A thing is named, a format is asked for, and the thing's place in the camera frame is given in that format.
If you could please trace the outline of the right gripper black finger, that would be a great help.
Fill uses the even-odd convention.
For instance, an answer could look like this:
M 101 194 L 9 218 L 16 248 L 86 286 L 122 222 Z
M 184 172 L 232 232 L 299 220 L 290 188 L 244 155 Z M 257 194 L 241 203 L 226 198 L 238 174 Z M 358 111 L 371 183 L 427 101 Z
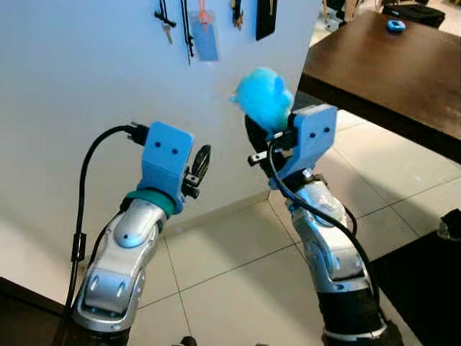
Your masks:
M 251 147 L 256 153 L 267 151 L 268 131 L 258 125 L 249 115 L 244 115 L 245 131 Z

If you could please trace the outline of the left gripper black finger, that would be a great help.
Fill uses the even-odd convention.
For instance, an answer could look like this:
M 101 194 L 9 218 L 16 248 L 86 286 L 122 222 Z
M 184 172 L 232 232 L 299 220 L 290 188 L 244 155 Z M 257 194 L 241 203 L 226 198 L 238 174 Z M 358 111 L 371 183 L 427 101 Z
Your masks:
M 192 176 L 195 180 L 201 181 L 207 174 L 207 169 L 210 167 L 211 145 L 205 144 L 195 153 L 192 164 Z

